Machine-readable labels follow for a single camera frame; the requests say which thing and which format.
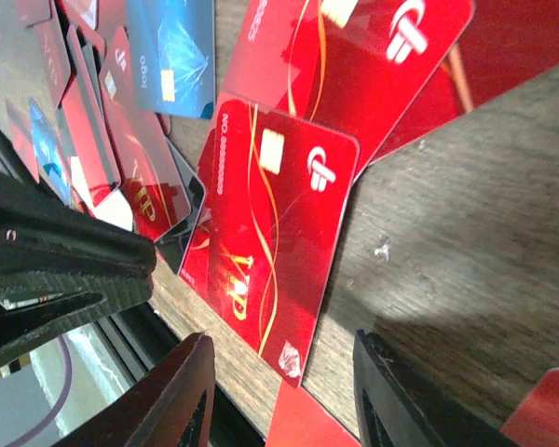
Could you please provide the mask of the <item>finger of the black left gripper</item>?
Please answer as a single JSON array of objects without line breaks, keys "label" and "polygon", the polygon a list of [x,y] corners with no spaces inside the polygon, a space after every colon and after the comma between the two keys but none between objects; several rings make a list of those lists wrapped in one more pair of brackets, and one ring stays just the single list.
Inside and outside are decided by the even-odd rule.
[{"label": "finger of the black left gripper", "polygon": [[147,302],[154,244],[0,172],[0,367],[58,335]]}]

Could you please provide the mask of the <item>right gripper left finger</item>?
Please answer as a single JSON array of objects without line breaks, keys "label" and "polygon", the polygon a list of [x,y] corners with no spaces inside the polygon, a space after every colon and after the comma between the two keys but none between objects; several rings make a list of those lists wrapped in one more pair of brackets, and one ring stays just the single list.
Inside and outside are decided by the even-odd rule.
[{"label": "right gripper left finger", "polygon": [[215,389],[213,341],[193,333],[121,398],[59,446],[207,446]]}]

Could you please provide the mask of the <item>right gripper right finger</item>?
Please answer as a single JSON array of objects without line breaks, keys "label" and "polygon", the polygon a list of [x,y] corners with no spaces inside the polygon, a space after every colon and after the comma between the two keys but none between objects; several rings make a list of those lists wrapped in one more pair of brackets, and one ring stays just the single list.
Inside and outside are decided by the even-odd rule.
[{"label": "right gripper right finger", "polygon": [[379,334],[358,330],[355,405],[363,446],[514,446],[446,396]]}]

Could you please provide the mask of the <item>red VIP card front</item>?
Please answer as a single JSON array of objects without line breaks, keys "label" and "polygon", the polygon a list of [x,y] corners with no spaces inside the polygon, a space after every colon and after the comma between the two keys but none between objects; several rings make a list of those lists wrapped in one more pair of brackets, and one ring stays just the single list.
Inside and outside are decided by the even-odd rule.
[{"label": "red VIP card front", "polygon": [[230,93],[219,99],[214,136],[207,300],[300,386],[359,144]]}]

